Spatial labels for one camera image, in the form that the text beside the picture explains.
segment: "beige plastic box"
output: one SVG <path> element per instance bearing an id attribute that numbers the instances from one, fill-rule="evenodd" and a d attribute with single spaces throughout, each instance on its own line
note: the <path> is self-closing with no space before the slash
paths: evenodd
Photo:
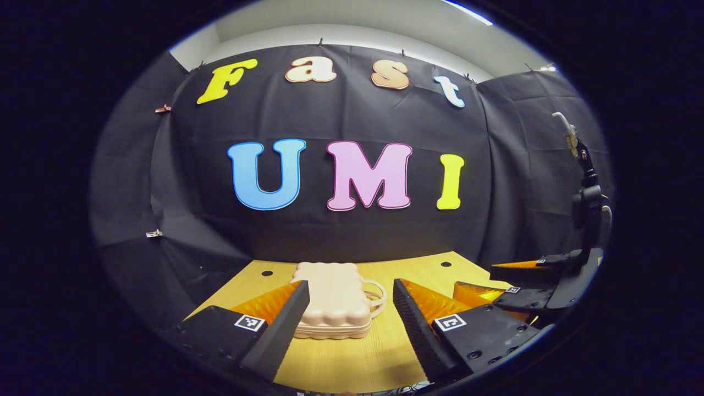
<path id="1" fill-rule="evenodd" d="M 296 338 L 365 337 L 372 328 L 372 318 L 386 306 L 384 287 L 364 280 L 352 263 L 303 262 L 296 267 L 291 283 L 299 280 L 308 281 L 310 303 L 296 328 Z M 365 291 L 364 283 L 376 285 L 381 295 Z"/>

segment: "ceiling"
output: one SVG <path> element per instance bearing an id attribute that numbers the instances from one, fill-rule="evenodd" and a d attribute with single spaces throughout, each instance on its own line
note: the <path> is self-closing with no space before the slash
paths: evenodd
<path id="1" fill-rule="evenodd" d="M 549 60 L 497 25 L 487 26 L 441 0 L 260 0 L 215 23 L 221 42 L 276 27 L 328 23 L 412 37 L 455 54 L 495 77 Z"/>

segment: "ceiling light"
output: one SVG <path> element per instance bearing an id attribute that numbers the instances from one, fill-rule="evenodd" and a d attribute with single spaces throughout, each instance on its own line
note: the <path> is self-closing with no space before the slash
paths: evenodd
<path id="1" fill-rule="evenodd" d="M 474 19 L 476 19 L 476 20 L 478 20 L 479 22 L 485 24 L 486 26 L 491 26 L 491 25 L 493 25 L 493 23 L 492 23 L 490 20 L 486 19 L 485 17 L 481 16 L 481 15 L 478 14 L 478 13 L 475 13 L 475 12 L 473 12 L 473 11 L 467 10 L 465 7 L 462 7 L 462 6 L 459 5 L 459 4 L 455 4 L 455 3 L 453 3 L 452 1 L 447 1 L 447 0 L 442 0 L 442 1 L 446 2 L 447 4 L 450 4 L 452 7 L 455 7 L 455 8 L 457 8 L 457 9 L 460 9 L 463 13 L 466 13 L 466 14 L 468 14 L 468 15 L 471 15 Z"/>

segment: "yellow letter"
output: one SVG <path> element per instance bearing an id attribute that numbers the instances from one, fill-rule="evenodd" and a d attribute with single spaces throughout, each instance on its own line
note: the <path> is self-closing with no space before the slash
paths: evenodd
<path id="1" fill-rule="evenodd" d="M 460 207 L 460 168 L 465 165 L 465 160 L 455 154 L 443 154 L 440 162 L 445 166 L 445 180 L 442 182 L 438 209 L 457 209 Z"/>
<path id="2" fill-rule="evenodd" d="M 286 79 L 290 82 L 328 82 L 337 77 L 337 74 L 332 72 L 332 61 L 324 56 L 299 58 L 291 62 L 291 66 L 295 67 L 286 73 Z"/>
<path id="3" fill-rule="evenodd" d="M 255 66 L 257 66 L 257 60 L 249 59 L 213 70 L 213 79 L 210 80 L 210 84 L 208 84 L 208 88 L 206 88 L 206 93 L 198 98 L 197 104 L 203 104 L 207 101 L 224 97 L 227 95 L 227 89 L 224 88 L 225 83 L 228 82 L 230 87 L 237 84 L 244 74 L 244 69 L 242 68 L 251 69 Z"/>
<path id="4" fill-rule="evenodd" d="M 403 89 L 410 81 L 406 74 L 408 68 L 401 62 L 394 62 L 388 59 L 374 62 L 372 68 L 376 73 L 372 73 L 372 81 L 377 87 Z"/>

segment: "white wall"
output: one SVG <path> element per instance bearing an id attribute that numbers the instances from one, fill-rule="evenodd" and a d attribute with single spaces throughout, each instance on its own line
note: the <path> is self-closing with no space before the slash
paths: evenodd
<path id="1" fill-rule="evenodd" d="M 397 54 L 403 49 L 406 56 L 433 63 L 457 74 L 469 73 L 470 77 L 477 82 L 493 78 L 491 74 L 479 66 L 434 45 L 383 30 L 352 25 L 297 25 L 255 32 L 220 43 L 205 56 L 205 61 L 210 63 L 256 49 L 294 44 L 317 44 L 321 37 L 323 44 L 368 47 Z M 186 52 L 186 50 L 179 49 L 178 52 Z"/>
<path id="2" fill-rule="evenodd" d="M 170 52 L 181 66 L 191 70 L 200 65 L 219 44 L 220 38 L 213 23 L 176 44 Z"/>

